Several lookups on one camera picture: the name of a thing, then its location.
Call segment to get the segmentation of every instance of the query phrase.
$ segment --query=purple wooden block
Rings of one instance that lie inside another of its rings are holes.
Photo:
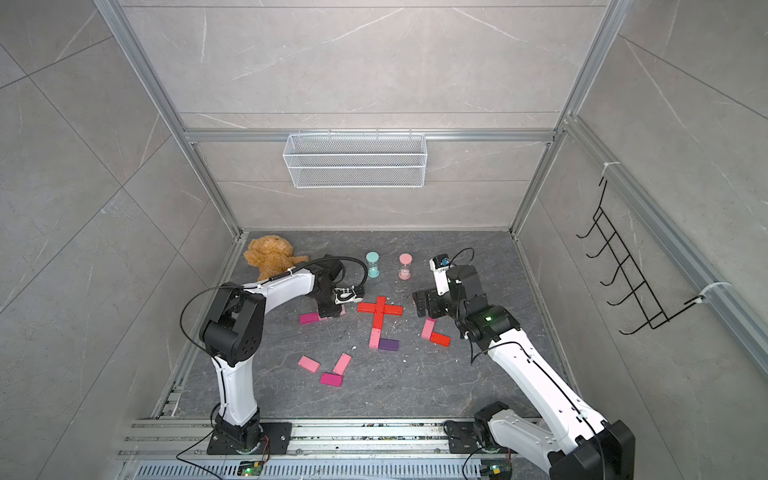
[[[390,352],[397,352],[400,350],[399,340],[381,339],[379,340],[379,350],[389,350]]]

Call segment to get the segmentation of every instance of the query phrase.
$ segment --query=white robotic arm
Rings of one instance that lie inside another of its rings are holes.
[[[336,288],[341,260],[357,262],[362,281],[351,288]],[[368,277],[366,265],[351,257],[325,256],[300,264],[263,282],[226,283],[217,291],[199,336],[217,372],[220,406],[216,431],[241,453],[259,446],[262,432],[259,407],[253,395],[253,354],[261,344],[264,316],[276,306],[298,296],[317,301],[318,314],[338,316],[342,303],[362,297]]]
[[[315,276],[301,269],[277,280],[246,283],[243,290],[266,299],[261,313],[266,315],[276,306],[312,292],[314,286]],[[246,342],[246,346],[250,344],[250,340],[246,339]],[[242,427],[258,411],[253,395],[253,357],[249,356],[234,366],[228,365],[220,356],[212,356],[210,359],[219,378],[219,415],[230,425]]]
[[[500,337],[500,342],[491,342],[493,349],[488,356],[517,383],[545,425],[530,423],[506,409],[493,415],[488,427],[499,445],[515,450],[548,472],[552,467],[550,452],[573,452],[579,437],[590,439],[603,430],[605,418],[539,356],[524,331],[512,329]]]
[[[634,436],[621,421],[609,424],[539,355],[518,321],[488,304],[471,265],[451,265],[447,255],[430,260],[435,289],[413,294],[419,316],[451,316],[459,332],[487,353],[515,381],[543,422],[531,423],[503,403],[475,414],[481,447],[506,447],[556,479],[634,477]]]

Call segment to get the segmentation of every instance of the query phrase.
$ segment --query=teddy bear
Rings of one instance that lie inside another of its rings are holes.
[[[267,235],[251,240],[243,257],[249,265],[259,267],[259,281],[262,281],[310,259],[307,256],[292,255],[293,245],[288,240],[277,235]]]

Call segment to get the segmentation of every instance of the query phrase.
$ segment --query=white wire basket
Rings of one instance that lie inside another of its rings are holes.
[[[427,142],[411,133],[292,134],[283,158],[296,188],[423,187]]]

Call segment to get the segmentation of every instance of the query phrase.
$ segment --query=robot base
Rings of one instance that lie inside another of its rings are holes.
[[[217,417],[217,427],[208,442],[208,455],[261,455],[264,452],[266,442],[259,441],[263,437],[270,439],[270,454],[285,455],[288,452],[288,442],[293,430],[293,424],[290,422],[256,422],[253,425],[254,432],[247,435],[247,439],[233,439],[223,428],[226,423],[220,416]],[[245,445],[254,445],[253,450],[244,452]]]

